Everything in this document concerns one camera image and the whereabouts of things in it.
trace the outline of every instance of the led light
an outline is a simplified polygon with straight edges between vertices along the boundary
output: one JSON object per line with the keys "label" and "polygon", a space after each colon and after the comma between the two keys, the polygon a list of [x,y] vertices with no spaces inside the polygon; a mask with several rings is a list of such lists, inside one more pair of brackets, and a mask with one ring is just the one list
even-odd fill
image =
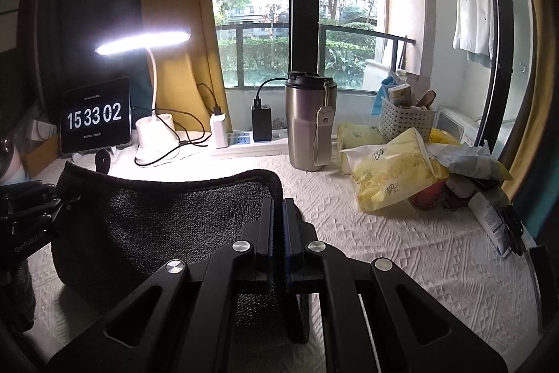
{"label": "led light", "polygon": [[122,53],[141,48],[157,48],[160,46],[174,45],[183,43],[190,39],[190,31],[169,31],[153,34],[142,34],[135,37],[125,37],[111,43],[106,43],[95,51],[101,55]]}

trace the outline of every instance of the table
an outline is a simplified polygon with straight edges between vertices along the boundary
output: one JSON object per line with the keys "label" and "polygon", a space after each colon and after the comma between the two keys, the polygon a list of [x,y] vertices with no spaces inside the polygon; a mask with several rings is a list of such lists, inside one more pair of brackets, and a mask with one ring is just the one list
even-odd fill
{"label": "table", "polygon": [[[269,169],[281,179],[284,197],[291,197],[318,238],[347,256],[372,261],[384,256],[426,289],[460,321],[504,357],[514,371],[536,346],[535,293],[524,257],[502,259],[468,208],[422,212],[407,201],[361,213],[353,184],[334,161],[323,171],[307,173],[290,166],[289,156],[212,159],[205,149],[186,146],[171,164],[141,168],[133,163],[136,146],[118,150],[110,175],[139,180],[187,181],[214,179],[250,169]],[[59,159],[39,176],[56,183],[65,160]],[[94,169],[94,156],[76,161]],[[526,233],[528,246],[533,239]],[[60,282],[46,246],[30,258],[37,295],[36,319],[62,345],[96,320],[98,315]],[[311,300],[312,336],[305,346],[280,347],[257,353],[250,365],[233,355],[232,371],[323,372],[324,346],[318,297]]]}

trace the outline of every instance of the white plastic basket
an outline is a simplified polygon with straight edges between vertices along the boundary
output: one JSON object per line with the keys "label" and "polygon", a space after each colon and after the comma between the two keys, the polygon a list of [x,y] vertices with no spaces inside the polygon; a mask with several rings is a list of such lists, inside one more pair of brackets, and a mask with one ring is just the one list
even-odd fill
{"label": "white plastic basket", "polygon": [[388,141],[391,141],[408,128],[415,127],[423,141],[427,142],[431,135],[434,120],[435,111],[399,108],[383,98],[381,122],[378,130]]}

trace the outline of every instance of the air conditioner unit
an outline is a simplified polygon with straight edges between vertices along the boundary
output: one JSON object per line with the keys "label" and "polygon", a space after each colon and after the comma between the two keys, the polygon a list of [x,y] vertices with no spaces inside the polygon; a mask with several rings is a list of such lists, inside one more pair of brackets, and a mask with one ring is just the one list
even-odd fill
{"label": "air conditioner unit", "polygon": [[435,117],[435,128],[450,133],[461,143],[473,146],[480,126],[468,116],[452,108],[439,107]]}

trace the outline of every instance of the black charger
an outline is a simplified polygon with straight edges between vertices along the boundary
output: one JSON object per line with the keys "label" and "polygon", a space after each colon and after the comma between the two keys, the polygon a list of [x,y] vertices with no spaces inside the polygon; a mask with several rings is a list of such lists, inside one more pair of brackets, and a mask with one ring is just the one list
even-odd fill
{"label": "black charger", "polygon": [[252,138],[254,142],[272,141],[272,109],[270,105],[262,105],[262,100],[259,97],[264,84],[271,81],[287,81],[287,78],[272,78],[260,84],[254,98],[254,105],[251,106]]}

